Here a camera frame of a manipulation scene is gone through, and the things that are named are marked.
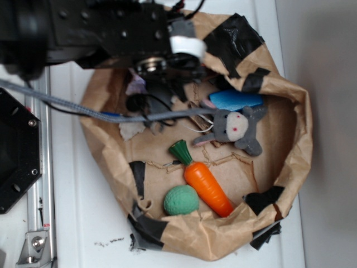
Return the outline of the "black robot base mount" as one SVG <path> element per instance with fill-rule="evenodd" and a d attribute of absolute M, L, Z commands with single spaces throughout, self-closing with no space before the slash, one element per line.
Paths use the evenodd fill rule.
<path fill-rule="evenodd" d="M 1 214 L 41 175 L 40 120 L 1 88 Z"/>

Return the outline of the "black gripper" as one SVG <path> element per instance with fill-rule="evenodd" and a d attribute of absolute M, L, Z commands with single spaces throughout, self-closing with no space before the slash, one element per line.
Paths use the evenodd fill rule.
<path fill-rule="evenodd" d="M 171 8 L 156 1 L 95 1 L 103 39 L 94 67 L 133 68 L 148 80 L 190 82 L 204 76 L 205 43 L 196 36 L 184 1 Z"/>

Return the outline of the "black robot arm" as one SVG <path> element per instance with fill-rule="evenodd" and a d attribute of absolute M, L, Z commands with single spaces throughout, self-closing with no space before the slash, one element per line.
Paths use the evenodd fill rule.
<path fill-rule="evenodd" d="M 73 61 L 133 69 L 149 80 L 204 75 L 205 43 L 190 15 L 154 1 L 2 1 L 1 64 L 23 80 Z"/>

